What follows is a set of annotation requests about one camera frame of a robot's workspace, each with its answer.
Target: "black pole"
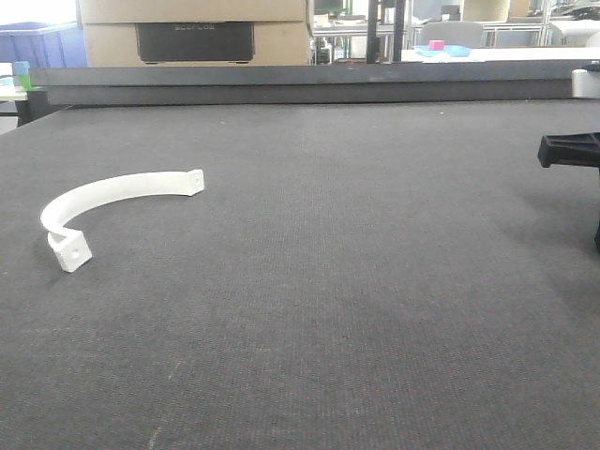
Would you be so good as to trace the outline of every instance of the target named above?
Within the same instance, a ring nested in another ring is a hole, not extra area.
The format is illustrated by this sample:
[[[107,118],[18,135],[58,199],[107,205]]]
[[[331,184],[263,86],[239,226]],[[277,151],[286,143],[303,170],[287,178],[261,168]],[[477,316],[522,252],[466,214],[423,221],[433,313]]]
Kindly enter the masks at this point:
[[[392,61],[399,63],[402,59],[402,44],[404,43],[404,14],[406,0],[396,0],[394,11],[394,55]]]
[[[368,28],[367,28],[367,64],[377,62],[379,45],[377,42],[377,13],[379,0],[368,0]]]

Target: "blue tray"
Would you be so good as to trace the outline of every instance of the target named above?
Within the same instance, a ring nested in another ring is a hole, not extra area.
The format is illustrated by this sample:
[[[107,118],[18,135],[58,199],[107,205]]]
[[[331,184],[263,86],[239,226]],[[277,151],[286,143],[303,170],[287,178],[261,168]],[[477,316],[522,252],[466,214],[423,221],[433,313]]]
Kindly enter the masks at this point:
[[[471,54],[469,47],[462,47],[460,45],[446,45],[443,50],[430,50],[427,45],[417,45],[414,47],[416,52],[421,56],[436,56],[440,53],[447,53],[450,56],[465,57]]]

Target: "cardboard box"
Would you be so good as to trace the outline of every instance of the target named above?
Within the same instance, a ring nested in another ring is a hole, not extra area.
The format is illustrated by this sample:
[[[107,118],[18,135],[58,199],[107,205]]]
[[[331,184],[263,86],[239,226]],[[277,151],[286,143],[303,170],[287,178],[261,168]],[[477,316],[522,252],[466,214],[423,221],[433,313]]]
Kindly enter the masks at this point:
[[[81,22],[305,22],[312,0],[79,0]]]
[[[305,66],[313,5],[313,0],[79,0],[91,67]],[[215,60],[207,60],[209,55]]]
[[[92,68],[148,66],[140,55],[135,23],[85,26],[88,64]],[[310,33],[304,22],[256,22],[250,61],[167,61],[160,66],[305,66]]]

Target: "metal frame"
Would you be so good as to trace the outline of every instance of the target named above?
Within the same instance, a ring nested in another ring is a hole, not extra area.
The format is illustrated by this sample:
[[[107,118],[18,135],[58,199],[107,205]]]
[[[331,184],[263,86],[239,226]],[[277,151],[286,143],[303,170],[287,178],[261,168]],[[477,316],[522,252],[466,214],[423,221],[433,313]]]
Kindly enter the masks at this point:
[[[34,69],[51,104],[386,103],[570,98],[592,60],[401,63],[320,67]]]

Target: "green object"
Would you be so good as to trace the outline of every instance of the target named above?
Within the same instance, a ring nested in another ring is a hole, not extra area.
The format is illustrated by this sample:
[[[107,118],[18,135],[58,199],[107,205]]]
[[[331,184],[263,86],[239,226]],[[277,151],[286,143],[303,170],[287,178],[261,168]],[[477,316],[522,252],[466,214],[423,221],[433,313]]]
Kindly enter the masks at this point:
[[[15,86],[20,86],[25,91],[31,91],[34,88],[31,84],[31,77],[29,74],[17,75],[15,77]]]

